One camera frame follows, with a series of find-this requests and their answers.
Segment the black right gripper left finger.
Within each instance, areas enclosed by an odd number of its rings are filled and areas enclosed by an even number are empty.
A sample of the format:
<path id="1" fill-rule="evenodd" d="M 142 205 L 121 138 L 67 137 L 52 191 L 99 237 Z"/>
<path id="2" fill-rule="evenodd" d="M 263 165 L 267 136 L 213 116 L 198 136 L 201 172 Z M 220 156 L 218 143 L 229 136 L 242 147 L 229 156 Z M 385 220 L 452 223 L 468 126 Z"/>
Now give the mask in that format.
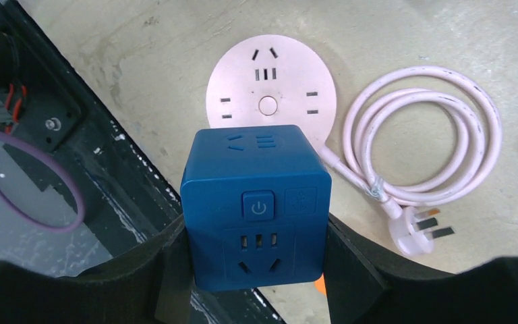
<path id="1" fill-rule="evenodd" d="M 0 261 L 0 323 L 187 323 L 194 273 L 182 218 L 75 277 Z"/>

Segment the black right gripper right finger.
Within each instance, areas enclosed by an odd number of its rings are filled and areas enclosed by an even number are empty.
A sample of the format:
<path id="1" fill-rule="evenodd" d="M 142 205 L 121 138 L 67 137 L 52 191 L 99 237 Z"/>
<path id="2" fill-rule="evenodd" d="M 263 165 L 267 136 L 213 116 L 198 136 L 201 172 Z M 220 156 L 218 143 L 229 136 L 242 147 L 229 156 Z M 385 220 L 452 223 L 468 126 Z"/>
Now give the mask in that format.
<path id="1" fill-rule="evenodd" d="M 421 265 L 328 220 L 332 323 L 518 323 L 518 256 L 458 274 Z"/>

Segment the blue cube socket adapter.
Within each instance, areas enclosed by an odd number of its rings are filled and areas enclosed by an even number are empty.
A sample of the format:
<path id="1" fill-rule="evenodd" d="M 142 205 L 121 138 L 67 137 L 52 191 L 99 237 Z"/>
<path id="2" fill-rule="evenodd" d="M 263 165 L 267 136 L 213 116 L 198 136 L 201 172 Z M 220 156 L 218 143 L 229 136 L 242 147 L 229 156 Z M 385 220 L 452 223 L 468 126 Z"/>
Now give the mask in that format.
<path id="1" fill-rule="evenodd" d="M 220 292 L 317 280 L 331 187 L 297 126 L 198 131 L 180 186 L 196 285 Z"/>

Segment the pink round socket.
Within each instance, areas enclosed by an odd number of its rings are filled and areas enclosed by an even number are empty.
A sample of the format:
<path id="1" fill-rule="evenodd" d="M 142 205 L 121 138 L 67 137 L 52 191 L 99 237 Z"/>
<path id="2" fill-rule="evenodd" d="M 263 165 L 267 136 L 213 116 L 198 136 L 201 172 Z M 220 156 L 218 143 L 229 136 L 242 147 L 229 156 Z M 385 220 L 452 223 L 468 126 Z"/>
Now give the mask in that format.
<path id="1" fill-rule="evenodd" d="M 212 128 L 296 125 L 319 151 L 336 113 L 337 91 L 326 64 L 287 36 L 241 41 L 219 59 L 207 84 Z"/>

